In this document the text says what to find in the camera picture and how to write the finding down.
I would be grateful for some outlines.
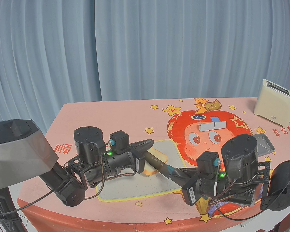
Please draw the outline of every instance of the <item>white toaster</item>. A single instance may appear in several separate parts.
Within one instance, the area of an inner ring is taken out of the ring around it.
[[[290,123],[290,90],[263,79],[254,114],[287,128]]]

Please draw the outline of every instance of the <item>blue curtain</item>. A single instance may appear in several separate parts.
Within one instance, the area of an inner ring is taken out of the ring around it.
[[[95,0],[103,100],[290,89],[290,0]]]
[[[0,120],[290,89],[290,0],[0,0]]]
[[[45,133],[65,103],[100,101],[94,0],[0,0],[0,120]]]

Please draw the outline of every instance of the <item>cartoon girl face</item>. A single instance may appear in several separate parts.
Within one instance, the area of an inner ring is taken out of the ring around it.
[[[220,153],[224,143],[234,137],[234,134],[227,128],[199,131],[200,124],[202,123],[194,123],[185,129],[185,152],[193,160],[206,150]]]
[[[226,122],[226,128],[199,130],[201,124],[211,123],[216,118]],[[206,150],[218,152],[221,157],[221,147],[228,140],[240,134],[252,135],[251,129],[241,118],[227,111],[183,111],[169,120],[167,128],[169,138],[176,143],[183,159],[191,165],[196,165],[195,160]]]

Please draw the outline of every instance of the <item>toast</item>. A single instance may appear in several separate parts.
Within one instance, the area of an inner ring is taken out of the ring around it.
[[[156,150],[155,148],[151,147],[148,150],[149,153],[154,155],[155,157],[159,158],[162,162],[166,163],[168,161],[168,157],[161,153],[160,151]],[[158,172],[157,169],[155,169],[153,166],[151,166],[147,161],[145,161],[145,167],[144,167],[144,174],[151,176]]]

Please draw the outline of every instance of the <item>white block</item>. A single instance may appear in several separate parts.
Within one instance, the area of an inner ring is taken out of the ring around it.
[[[227,128],[226,121],[215,122],[215,129],[224,129]]]
[[[209,122],[205,124],[200,124],[199,131],[211,131],[215,129],[215,123]]]

